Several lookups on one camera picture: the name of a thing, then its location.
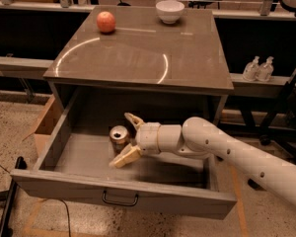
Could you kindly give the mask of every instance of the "red apple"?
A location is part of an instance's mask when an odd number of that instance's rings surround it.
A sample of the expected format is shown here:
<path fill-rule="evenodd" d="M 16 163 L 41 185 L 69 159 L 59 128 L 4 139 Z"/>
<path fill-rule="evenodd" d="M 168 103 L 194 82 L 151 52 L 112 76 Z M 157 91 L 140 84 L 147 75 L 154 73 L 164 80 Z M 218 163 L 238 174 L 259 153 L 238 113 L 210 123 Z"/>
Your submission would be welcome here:
<path fill-rule="evenodd" d="M 100 32 L 108 34 L 115 30 L 115 17 L 111 12 L 101 12 L 97 17 Z"/>

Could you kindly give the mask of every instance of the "bowl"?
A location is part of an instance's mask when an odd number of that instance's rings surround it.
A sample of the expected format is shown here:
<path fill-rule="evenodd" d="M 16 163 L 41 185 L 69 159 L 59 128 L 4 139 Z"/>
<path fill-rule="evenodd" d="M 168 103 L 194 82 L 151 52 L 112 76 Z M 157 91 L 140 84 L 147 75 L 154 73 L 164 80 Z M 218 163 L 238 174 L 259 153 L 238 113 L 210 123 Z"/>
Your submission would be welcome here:
<path fill-rule="evenodd" d="M 185 5 L 175 0 L 161 1 L 156 4 L 157 15 L 165 24 L 175 23 L 184 9 Z"/>

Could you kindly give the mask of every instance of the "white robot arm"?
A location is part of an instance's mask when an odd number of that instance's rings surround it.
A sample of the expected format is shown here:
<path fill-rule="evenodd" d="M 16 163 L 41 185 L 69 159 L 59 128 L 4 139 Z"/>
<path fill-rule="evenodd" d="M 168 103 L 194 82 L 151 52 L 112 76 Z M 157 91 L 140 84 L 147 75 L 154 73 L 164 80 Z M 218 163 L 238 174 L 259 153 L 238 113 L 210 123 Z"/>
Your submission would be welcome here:
<path fill-rule="evenodd" d="M 120 168 L 142 155 L 161 152 L 192 158 L 206 158 L 212 153 L 296 206 L 296 165 L 229 136 L 203 118 L 189 118 L 180 126 L 146 123 L 129 113 L 125 117 L 137 130 L 137 144 L 128 144 L 112 160 L 112 166 Z"/>

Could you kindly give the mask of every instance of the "open drawer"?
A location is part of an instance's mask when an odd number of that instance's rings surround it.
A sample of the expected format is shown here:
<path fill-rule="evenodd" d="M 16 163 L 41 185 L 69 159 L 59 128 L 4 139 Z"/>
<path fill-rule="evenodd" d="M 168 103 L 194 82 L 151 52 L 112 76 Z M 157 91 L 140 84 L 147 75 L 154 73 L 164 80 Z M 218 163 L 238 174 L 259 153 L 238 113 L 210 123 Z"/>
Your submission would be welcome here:
<path fill-rule="evenodd" d="M 109 167 L 115 151 L 109 133 L 134 113 L 145 121 L 182 123 L 201 115 L 199 95 L 78 87 L 32 170 L 11 176 L 30 196 L 127 206 L 223 219 L 236 203 L 218 193 L 213 156 L 171 153 L 145 156 L 121 169 Z"/>

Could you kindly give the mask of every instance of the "white bottle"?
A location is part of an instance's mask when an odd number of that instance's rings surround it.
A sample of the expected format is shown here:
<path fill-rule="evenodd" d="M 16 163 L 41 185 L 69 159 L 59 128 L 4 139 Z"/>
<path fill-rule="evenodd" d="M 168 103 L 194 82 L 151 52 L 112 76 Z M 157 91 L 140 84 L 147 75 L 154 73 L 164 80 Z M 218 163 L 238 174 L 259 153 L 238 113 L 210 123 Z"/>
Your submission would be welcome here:
<path fill-rule="evenodd" d="M 257 79 L 261 82 L 267 82 L 274 70 L 272 65 L 273 57 L 270 56 L 265 63 L 263 63 L 259 67 L 259 71 L 257 73 Z"/>
<path fill-rule="evenodd" d="M 249 62 L 244 70 L 243 77 L 247 81 L 255 81 L 256 74 L 259 71 L 259 57 L 256 56 L 252 62 Z"/>

